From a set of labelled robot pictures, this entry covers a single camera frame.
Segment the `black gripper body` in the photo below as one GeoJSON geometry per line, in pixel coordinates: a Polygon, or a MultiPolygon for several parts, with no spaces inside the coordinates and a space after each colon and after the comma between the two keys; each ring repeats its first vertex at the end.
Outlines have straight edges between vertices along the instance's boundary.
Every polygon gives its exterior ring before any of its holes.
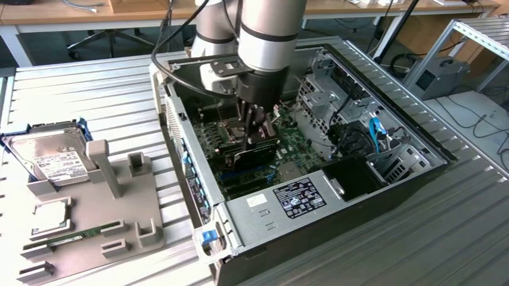
{"type": "Polygon", "coordinates": [[[279,71],[252,71],[237,76],[236,96],[239,103],[245,102],[261,107],[272,107],[277,102],[289,68],[279,71]]]}

